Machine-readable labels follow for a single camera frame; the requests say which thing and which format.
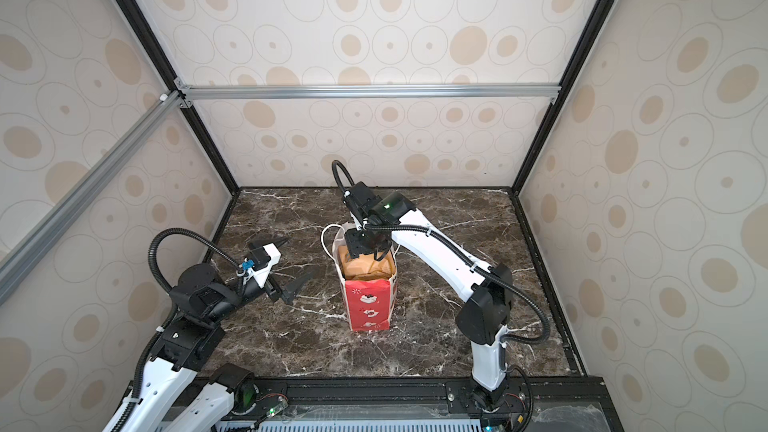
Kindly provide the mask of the brown snack packet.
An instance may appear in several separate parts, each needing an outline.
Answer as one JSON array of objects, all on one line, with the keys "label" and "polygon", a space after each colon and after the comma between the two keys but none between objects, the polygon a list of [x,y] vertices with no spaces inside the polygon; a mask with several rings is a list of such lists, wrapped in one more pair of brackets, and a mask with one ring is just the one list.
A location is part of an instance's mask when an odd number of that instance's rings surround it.
[{"label": "brown snack packet", "polygon": [[345,280],[389,280],[396,274],[397,268],[392,252],[388,252],[381,260],[376,260],[374,254],[352,258],[346,245],[340,246],[337,252]]}]

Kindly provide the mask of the red white paper gift bag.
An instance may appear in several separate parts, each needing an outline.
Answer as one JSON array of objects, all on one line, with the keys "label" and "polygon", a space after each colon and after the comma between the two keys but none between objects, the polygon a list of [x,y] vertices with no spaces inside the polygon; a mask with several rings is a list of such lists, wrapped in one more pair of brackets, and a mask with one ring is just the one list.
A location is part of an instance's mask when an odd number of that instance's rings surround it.
[{"label": "red white paper gift bag", "polygon": [[[337,250],[340,246],[346,245],[344,232],[351,227],[354,226],[350,223],[329,224],[324,227],[320,235],[321,245],[326,255],[332,260],[340,283],[350,329],[355,332],[388,330],[397,292],[397,270],[389,280],[345,280]],[[398,248],[391,248],[390,251],[396,268],[397,251]]]}]

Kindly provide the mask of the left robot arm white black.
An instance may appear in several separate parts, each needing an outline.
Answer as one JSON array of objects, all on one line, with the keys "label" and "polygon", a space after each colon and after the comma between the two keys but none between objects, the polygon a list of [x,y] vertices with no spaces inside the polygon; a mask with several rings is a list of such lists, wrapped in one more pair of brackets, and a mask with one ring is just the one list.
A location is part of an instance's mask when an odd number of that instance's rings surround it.
[{"label": "left robot arm white black", "polygon": [[[176,285],[163,275],[158,252],[171,236],[192,238],[220,255],[236,270],[225,281],[210,263],[187,268]],[[184,228],[169,228],[150,242],[148,265],[152,276],[168,294],[172,306],[142,351],[131,388],[113,417],[108,431],[154,431],[176,400],[192,384],[223,339],[222,323],[255,299],[292,304],[311,279],[305,274],[286,286],[273,277],[286,238],[276,237],[249,243],[245,257],[237,261],[202,235]],[[281,412],[286,399],[276,393],[262,395],[252,372],[226,363],[207,380],[198,395],[167,425],[169,431],[207,431],[222,426],[230,415],[246,416],[261,407],[264,418]]]}]

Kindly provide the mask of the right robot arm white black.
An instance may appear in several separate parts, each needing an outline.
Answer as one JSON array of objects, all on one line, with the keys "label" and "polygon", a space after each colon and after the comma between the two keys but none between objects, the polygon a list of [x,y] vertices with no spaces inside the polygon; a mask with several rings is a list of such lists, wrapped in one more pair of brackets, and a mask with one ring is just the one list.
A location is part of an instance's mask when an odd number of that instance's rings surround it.
[{"label": "right robot arm white black", "polygon": [[456,317],[472,351],[472,400],[484,411],[499,407],[507,385],[501,338],[508,331],[512,292],[502,285],[509,270],[473,256],[435,227],[401,193],[382,198],[362,183],[342,193],[354,218],[348,231],[357,252],[378,253],[394,243],[406,248],[451,286],[463,306]]}]

